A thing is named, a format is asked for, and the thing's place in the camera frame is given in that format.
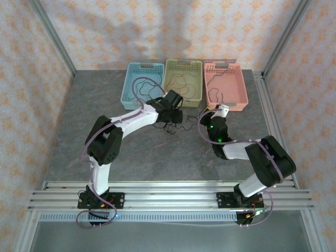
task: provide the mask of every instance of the gray tabletop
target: gray tabletop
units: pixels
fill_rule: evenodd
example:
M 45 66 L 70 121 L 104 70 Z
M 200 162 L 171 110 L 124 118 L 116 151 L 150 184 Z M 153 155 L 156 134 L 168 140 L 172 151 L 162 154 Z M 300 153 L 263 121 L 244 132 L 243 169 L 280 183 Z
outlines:
M 73 83 L 58 138 L 49 163 L 47 181 L 87 181 L 89 166 L 78 161 L 84 141 L 97 117 L 128 113 L 120 102 L 125 70 L 78 71 Z M 233 139 L 257 139 L 268 134 L 251 70 L 243 70 L 249 104 L 242 112 L 229 112 L 227 124 Z M 205 107 L 183 108 L 197 116 Z M 191 122 L 183 122 L 186 129 Z M 112 163 L 111 181 L 236 181 L 252 173 L 249 161 L 221 160 L 194 125 L 189 131 L 173 129 L 174 135 L 152 125 L 127 136 Z

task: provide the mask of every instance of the plastic basket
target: plastic basket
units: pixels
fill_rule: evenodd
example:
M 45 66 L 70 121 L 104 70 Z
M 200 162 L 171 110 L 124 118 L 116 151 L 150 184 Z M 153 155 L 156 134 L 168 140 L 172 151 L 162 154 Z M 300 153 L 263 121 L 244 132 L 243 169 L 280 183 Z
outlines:
M 163 83 L 165 92 L 174 90 L 183 97 L 183 107 L 198 108 L 202 100 L 202 62 L 167 60 Z
M 138 77 L 148 77 L 156 81 L 163 87 L 164 64 L 157 63 L 129 63 L 122 89 L 120 101 L 128 110 L 135 110 L 140 107 L 140 103 L 132 92 L 132 83 Z M 162 91 L 152 81 L 139 79 L 134 84 L 136 95 L 145 103 L 148 100 L 162 96 Z
M 239 64 L 204 64 L 206 103 L 215 108 L 224 103 L 230 111 L 242 111 L 248 105 L 246 87 Z

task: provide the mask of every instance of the pink plastic basket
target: pink plastic basket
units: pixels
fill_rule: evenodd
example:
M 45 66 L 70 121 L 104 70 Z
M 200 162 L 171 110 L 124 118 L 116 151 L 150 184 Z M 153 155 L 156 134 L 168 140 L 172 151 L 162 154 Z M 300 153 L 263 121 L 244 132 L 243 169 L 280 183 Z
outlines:
M 230 111 L 242 111 L 248 105 L 246 87 L 239 64 L 204 64 L 206 103 L 215 108 L 224 103 Z

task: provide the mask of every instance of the wallpaper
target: wallpaper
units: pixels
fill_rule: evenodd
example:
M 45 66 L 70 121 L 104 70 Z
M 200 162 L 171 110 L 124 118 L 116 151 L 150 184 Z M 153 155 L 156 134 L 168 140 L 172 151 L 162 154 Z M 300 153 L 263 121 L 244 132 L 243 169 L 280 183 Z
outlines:
M 168 58 L 263 70 L 299 0 L 42 0 L 76 68 Z
M 71 75 L 27 0 L 0 1 L 0 251 L 41 186 Z
M 336 2 L 312 1 L 267 80 L 302 188 L 336 251 Z

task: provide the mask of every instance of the floral wallpaper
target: floral wallpaper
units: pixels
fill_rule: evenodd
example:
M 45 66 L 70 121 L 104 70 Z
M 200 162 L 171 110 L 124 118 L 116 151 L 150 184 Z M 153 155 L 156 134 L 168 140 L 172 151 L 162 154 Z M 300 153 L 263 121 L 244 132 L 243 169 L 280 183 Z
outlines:
M 76 68 L 232 59 L 261 71 L 299 0 L 41 1 Z
M 302 188 L 336 251 L 336 2 L 314 0 L 267 80 Z
M 41 186 L 71 75 L 27 0 L 0 1 L 0 251 Z

